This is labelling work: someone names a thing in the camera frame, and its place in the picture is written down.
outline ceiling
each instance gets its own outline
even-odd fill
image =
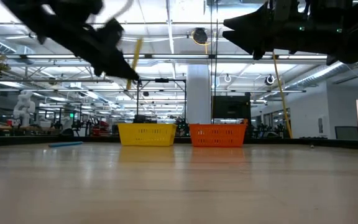
[[[167,9],[166,0],[134,0],[132,7],[119,16],[117,19],[125,29],[124,38],[120,44],[120,48],[125,54],[128,54],[128,62],[131,62],[130,54],[134,53],[135,40],[143,37],[145,42],[141,49],[141,54],[160,54],[167,55],[160,59],[145,59],[141,58],[139,66],[136,68],[137,73],[146,79],[154,78],[176,78],[186,79],[188,64],[202,64],[208,65],[212,71],[212,80],[214,80],[215,63],[216,68],[216,88],[217,90],[273,90],[277,87],[275,83],[272,86],[266,86],[264,81],[270,74],[275,74],[273,60],[270,59],[262,61],[252,61],[250,55],[247,55],[242,49],[236,45],[228,42],[222,37],[222,32],[227,30],[221,23],[224,19],[241,16],[255,11],[263,1],[253,1],[252,4],[241,5],[224,5],[225,2],[233,2],[230,0],[222,1],[223,3],[218,7],[218,13],[213,10],[212,17],[208,8],[204,9],[203,0],[168,0],[170,3]],[[93,21],[89,21],[93,26],[102,26],[115,12],[117,12],[123,5],[125,0],[105,0],[104,9],[97,15]],[[218,37],[213,39],[212,44],[205,46],[197,45],[193,39],[188,38],[187,35],[197,28],[202,27],[210,37]],[[169,38],[169,32],[172,31],[172,39]],[[72,53],[48,39],[45,44],[40,45],[37,39],[30,38],[34,36],[31,31],[24,26],[15,16],[13,16],[0,3],[0,40],[8,46],[17,47],[26,46],[31,49],[34,55],[43,55],[40,58],[35,58],[32,65],[24,63],[17,63],[14,59],[12,62],[12,69],[5,73],[3,79],[12,80],[13,83],[20,83],[19,80],[48,80],[55,78],[55,83],[51,85],[48,82],[37,83],[21,83],[21,87],[1,85],[0,88],[25,88],[28,89],[47,89],[47,90],[67,90],[73,86],[84,90],[111,90],[111,92],[95,92],[98,99],[95,100],[90,96],[80,96],[78,92],[38,92],[42,96],[55,96],[66,99],[65,101],[57,101],[48,98],[47,102],[51,103],[103,103],[100,99],[105,99],[110,106],[103,108],[103,106],[93,106],[94,109],[104,111],[104,109],[112,109],[115,115],[119,114],[125,116],[133,110],[136,98],[135,93],[118,92],[123,90],[126,85],[126,80],[120,78],[104,77],[103,82],[96,82],[97,78],[93,75],[92,68],[84,61],[79,61],[72,57]],[[182,58],[177,59],[175,55],[198,55],[197,58]],[[214,60],[207,60],[208,54],[226,55],[227,59],[217,62]],[[303,58],[303,56],[315,55],[306,52],[298,52],[299,58],[290,60],[292,56],[288,56],[288,52],[284,50],[276,50],[276,54],[280,55],[277,64],[278,73],[281,76],[282,83],[291,83],[299,79],[306,72],[321,66],[325,63],[323,58]],[[53,55],[63,55],[57,59]],[[75,80],[75,82],[61,82],[62,80]],[[181,87],[184,85],[178,82],[169,83],[155,83],[150,82],[144,87],[146,90],[171,90],[171,92],[150,91],[149,96],[140,97],[154,106],[143,106],[145,112],[151,112],[158,116],[165,116],[170,114],[181,114],[183,112],[183,100],[185,97]],[[260,98],[263,93],[253,94],[254,99]],[[156,100],[161,100],[167,105],[157,105]],[[112,104],[120,103],[119,109],[117,106],[111,107]]]

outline white robot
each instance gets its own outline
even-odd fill
[[[31,91],[23,90],[17,97],[18,101],[13,109],[13,117],[19,119],[22,117],[22,127],[28,127],[30,123],[30,113],[35,112],[35,103],[30,100]]]

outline plastic basket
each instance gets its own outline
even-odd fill
[[[194,147],[242,147],[246,124],[191,124]]]
[[[175,124],[118,124],[123,146],[171,146]]]

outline table surface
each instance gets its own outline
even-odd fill
[[[358,150],[0,147],[0,223],[358,224]]]

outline yellow pole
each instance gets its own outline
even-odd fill
[[[132,69],[136,69],[137,62],[139,61],[140,49],[142,48],[143,38],[137,39],[135,46],[134,60],[132,61]],[[127,90],[131,89],[131,80],[127,80]]]
[[[273,61],[274,61],[274,70],[276,71],[278,88],[280,89],[281,100],[283,102],[283,111],[284,111],[285,122],[287,123],[288,132],[290,134],[290,138],[292,139],[292,130],[291,130],[291,126],[290,126],[290,121],[288,120],[287,106],[285,106],[285,97],[284,97],[283,89],[281,87],[280,77],[278,76],[276,55],[274,53],[274,50],[273,50]]]

